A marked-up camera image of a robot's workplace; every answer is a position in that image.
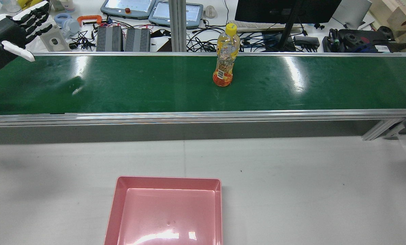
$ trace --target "yellow bottle cap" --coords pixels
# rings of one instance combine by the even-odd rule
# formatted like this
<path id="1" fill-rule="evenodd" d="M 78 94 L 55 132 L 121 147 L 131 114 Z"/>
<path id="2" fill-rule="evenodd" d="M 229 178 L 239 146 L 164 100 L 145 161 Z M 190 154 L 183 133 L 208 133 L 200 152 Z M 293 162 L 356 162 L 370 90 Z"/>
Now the yellow bottle cap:
<path id="1" fill-rule="evenodd" d="M 236 34 L 236 25 L 234 23 L 229 23 L 226 25 L 226 34 L 229 36 L 234 36 Z"/>

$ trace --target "orange liquid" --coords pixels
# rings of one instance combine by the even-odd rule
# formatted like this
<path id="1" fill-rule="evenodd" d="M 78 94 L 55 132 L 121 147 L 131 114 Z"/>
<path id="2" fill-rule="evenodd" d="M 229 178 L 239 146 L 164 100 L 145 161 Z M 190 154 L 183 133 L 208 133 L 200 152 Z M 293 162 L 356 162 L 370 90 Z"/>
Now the orange liquid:
<path id="1" fill-rule="evenodd" d="M 227 79 L 220 79 L 218 76 L 218 69 L 215 70 L 214 74 L 212 75 L 212 80 L 214 81 L 214 83 L 220 87 L 226 87 L 229 84 L 231 84 L 232 79 L 233 79 L 233 74 L 229 74 L 226 73 L 225 76 L 227 77 Z"/>

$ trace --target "keyboard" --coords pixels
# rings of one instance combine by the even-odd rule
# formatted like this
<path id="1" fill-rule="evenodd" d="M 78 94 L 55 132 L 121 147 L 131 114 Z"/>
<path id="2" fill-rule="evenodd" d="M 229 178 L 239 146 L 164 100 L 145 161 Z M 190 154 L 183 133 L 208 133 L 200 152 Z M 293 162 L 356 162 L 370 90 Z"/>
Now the keyboard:
<path id="1" fill-rule="evenodd" d="M 234 23 L 237 26 L 237 32 L 261 32 L 261 31 L 283 31 L 285 24 L 274 23 L 254 23 L 231 20 L 229 23 Z M 301 28 L 300 24 L 294 24 L 292 29 Z"/>

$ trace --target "monitor stand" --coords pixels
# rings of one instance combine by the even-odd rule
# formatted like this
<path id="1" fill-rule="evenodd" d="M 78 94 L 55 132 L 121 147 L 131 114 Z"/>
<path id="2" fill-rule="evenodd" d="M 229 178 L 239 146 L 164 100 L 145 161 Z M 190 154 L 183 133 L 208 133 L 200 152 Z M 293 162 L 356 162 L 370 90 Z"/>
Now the monitor stand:
<path id="1" fill-rule="evenodd" d="M 263 31 L 262 35 L 266 36 L 273 36 L 275 40 L 267 40 L 264 42 L 265 44 L 265 52 L 278 52 L 278 49 L 276 48 L 276 44 L 280 42 L 280 39 L 282 37 L 282 32 L 280 31 Z M 287 52 L 295 52 L 296 48 L 294 45 L 294 42 L 292 40 L 292 37 L 288 37 L 286 45 L 285 45 L 285 51 Z"/>
<path id="2" fill-rule="evenodd" d="M 280 38 L 279 43 L 276 46 L 276 50 L 280 52 L 288 51 L 286 48 L 287 43 L 288 43 L 288 38 L 291 35 L 292 31 L 292 26 L 294 25 L 295 21 L 298 19 L 298 14 L 301 11 L 301 7 L 303 6 L 303 3 L 305 0 L 296 0 L 294 4 L 294 8 L 291 9 L 291 12 L 289 13 L 289 18 L 287 19 L 285 28 L 283 30 L 282 36 Z"/>

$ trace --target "white table surface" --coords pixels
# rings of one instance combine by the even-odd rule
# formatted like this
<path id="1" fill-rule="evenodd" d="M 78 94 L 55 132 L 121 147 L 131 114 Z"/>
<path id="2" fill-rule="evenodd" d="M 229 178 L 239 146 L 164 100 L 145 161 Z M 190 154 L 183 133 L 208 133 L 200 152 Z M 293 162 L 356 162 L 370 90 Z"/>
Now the white table surface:
<path id="1" fill-rule="evenodd" d="M 103 0 L 74 0 L 75 3 L 75 7 L 76 10 L 71 13 L 71 15 L 73 16 L 73 18 L 77 18 L 79 16 L 83 16 L 83 15 L 101 15 L 104 18 L 106 18 L 106 15 L 103 15 L 100 12 L 100 7 L 103 4 Z M 204 7 L 212 5 L 215 7 L 215 10 L 218 13 L 218 16 L 214 19 L 208 19 L 211 25 L 225 25 L 226 24 L 226 19 L 227 19 L 227 9 L 224 5 L 224 1 L 223 0 L 188 0 L 188 2 L 190 3 L 200 3 L 203 4 Z M 237 7 L 237 0 L 226 0 L 226 4 L 229 7 L 229 20 L 234 20 L 235 17 L 235 13 L 236 13 L 236 7 Z M 52 17 L 54 17 L 56 14 L 58 13 L 63 13 L 64 11 L 59 11 L 59 12 L 55 12 L 55 10 L 52 8 L 50 15 Z M 5 10 L 3 8 L 1 8 L 1 4 L 0 4 L 0 14 L 8 14 L 7 12 L 5 12 Z M 120 21 L 124 21 L 126 23 L 129 23 L 131 25 L 145 25 L 145 24 L 149 24 L 148 20 L 133 20 L 133 19 L 122 19 L 122 18 L 117 18 L 117 17 L 113 17 L 113 19 L 116 20 L 120 20 Z M 315 29 L 312 25 L 308 25 L 305 24 L 304 28 L 305 30 L 308 32 L 309 37 L 317 37 L 318 40 L 321 41 L 323 40 L 323 38 L 328 35 L 329 29 L 330 28 L 337 28 L 337 29 L 341 29 L 343 28 L 342 25 L 340 23 L 338 23 L 336 20 L 331 19 L 329 21 L 329 23 L 322 23 L 322 25 L 325 25 L 325 29 L 324 30 L 320 30 L 320 29 Z M 200 22 L 200 27 L 204 27 L 203 22 Z M 153 27 L 153 31 L 156 31 L 158 29 L 169 29 L 169 28 L 164 28 L 164 27 Z M 82 31 L 88 30 L 88 32 L 91 32 L 92 27 L 91 25 L 88 26 L 84 26 L 82 28 Z M 188 30 L 187 33 L 189 34 L 189 37 L 192 37 L 194 34 L 192 34 L 192 31 L 194 30 Z M 202 40 L 210 40 L 210 39 L 216 39 L 218 38 L 219 33 L 215 32 L 215 31 L 205 31 L 201 34 L 198 35 L 198 37 Z M 157 37 L 157 38 L 152 38 L 151 42 L 152 45 L 151 46 L 151 51 L 157 51 L 159 48 L 161 48 L 161 46 L 164 45 L 165 42 L 167 42 L 168 37 Z M 27 49 L 33 52 L 46 52 L 47 49 L 44 46 L 44 44 L 41 42 L 41 40 L 39 38 L 35 39 L 32 43 L 30 43 L 27 46 Z M 323 47 L 320 46 L 318 48 L 318 52 L 322 53 L 323 52 Z"/>
<path id="2" fill-rule="evenodd" d="M 120 175 L 220 178 L 224 245 L 406 245 L 404 143 L 0 145 L 0 245 L 103 244 Z"/>

